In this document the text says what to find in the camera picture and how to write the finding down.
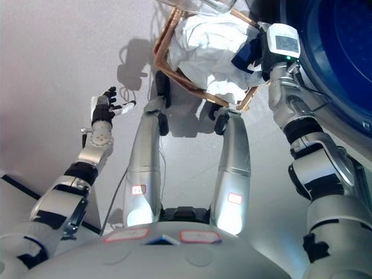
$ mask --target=dark blue cloth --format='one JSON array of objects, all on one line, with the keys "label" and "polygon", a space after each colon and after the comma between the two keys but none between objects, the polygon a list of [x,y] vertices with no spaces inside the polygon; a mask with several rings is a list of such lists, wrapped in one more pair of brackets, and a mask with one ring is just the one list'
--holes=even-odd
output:
[{"label": "dark blue cloth", "polygon": [[231,60],[231,63],[238,69],[252,74],[253,71],[247,69],[249,64],[257,66],[261,64],[261,36],[260,34],[253,40],[247,42]]}]

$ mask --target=silver robot leg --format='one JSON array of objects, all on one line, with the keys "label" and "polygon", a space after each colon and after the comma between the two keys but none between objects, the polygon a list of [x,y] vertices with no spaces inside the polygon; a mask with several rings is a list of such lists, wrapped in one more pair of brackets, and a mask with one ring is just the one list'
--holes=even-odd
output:
[{"label": "silver robot leg", "polygon": [[211,204],[210,220],[218,228],[237,235],[246,227],[251,160],[248,136],[240,114],[227,110],[216,122],[223,134],[223,149]]},{"label": "silver robot leg", "polygon": [[166,135],[166,116],[161,113],[165,100],[157,97],[144,108],[135,136],[125,179],[123,224],[125,227],[159,220],[160,161],[159,137]]}]

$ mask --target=red label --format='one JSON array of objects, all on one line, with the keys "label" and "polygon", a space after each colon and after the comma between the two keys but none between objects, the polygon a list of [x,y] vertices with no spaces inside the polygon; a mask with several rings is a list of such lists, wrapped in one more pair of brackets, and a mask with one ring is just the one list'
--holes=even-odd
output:
[{"label": "red label", "polygon": [[145,195],[146,194],[146,185],[137,184],[132,186],[132,196]]},{"label": "red label", "polygon": [[243,197],[235,193],[229,193],[227,200],[236,205],[241,205]]},{"label": "red label", "polygon": [[115,241],[141,239],[147,237],[149,232],[150,232],[149,228],[128,228],[126,230],[117,231],[110,234],[103,240],[103,242],[111,243]]},{"label": "red label", "polygon": [[182,231],[180,239],[186,243],[215,243],[221,241],[220,236],[214,231]]}]

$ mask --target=white floor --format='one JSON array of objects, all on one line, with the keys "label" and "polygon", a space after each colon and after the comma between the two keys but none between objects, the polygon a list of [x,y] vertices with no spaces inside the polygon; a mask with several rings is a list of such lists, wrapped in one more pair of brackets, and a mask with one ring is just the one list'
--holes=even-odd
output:
[{"label": "white floor", "polygon": [[[99,226],[127,167],[152,86],[152,45],[169,8],[152,0],[1,2],[3,171],[43,194],[79,153],[92,96],[116,85],[125,99],[138,102],[113,122],[115,150],[94,185],[86,218]],[[246,10],[243,1],[238,8]],[[201,99],[174,84],[172,98],[171,132],[162,139],[163,204],[208,207],[223,139],[213,133]],[[250,107],[243,114],[252,161],[247,241],[297,279],[308,264],[302,237],[309,203],[288,177],[289,145],[272,120],[265,86]],[[121,222],[121,203],[119,192],[111,223]]]}]

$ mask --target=white fabric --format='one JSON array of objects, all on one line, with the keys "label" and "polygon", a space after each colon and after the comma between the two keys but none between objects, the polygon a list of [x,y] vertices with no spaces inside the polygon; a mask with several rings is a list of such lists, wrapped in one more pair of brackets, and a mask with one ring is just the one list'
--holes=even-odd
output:
[{"label": "white fabric", "polygon": [[231,60],[247,41],[247,33],[258,31],[230,14],[218,17],[196,15],[175,29],[169,47],[169,65],[181,71],[208,93],[229,103],[244,99],[248,87],[263,83],[260,73],[237,69]]}]

